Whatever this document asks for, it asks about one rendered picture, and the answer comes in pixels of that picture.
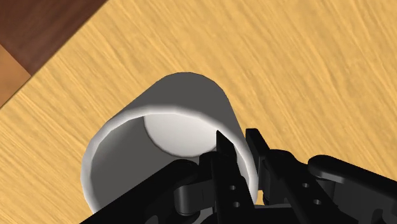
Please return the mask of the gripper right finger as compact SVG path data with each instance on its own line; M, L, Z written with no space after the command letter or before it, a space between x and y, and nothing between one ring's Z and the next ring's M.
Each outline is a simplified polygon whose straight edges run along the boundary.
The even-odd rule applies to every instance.
M397 181L329 155L306 164L246 129L269 216L290 224L397 224Z

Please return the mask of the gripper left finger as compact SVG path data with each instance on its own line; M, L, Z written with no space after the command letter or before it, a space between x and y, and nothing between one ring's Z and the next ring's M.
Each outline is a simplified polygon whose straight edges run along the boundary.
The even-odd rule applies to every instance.
M81 224L194 224L207 208L214 214L201 224L237 224L254 209L235 147L220 131L216 151L198 163L171 162Z

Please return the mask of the white cup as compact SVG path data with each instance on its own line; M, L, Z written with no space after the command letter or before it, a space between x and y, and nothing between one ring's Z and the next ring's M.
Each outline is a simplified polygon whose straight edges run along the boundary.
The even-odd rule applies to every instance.
M252 199L258 175L230 102L220 86L195 73L158 80L109 119L90 140L81 162L81 185L97 212L174 160L197 162L222 133L236 150Z

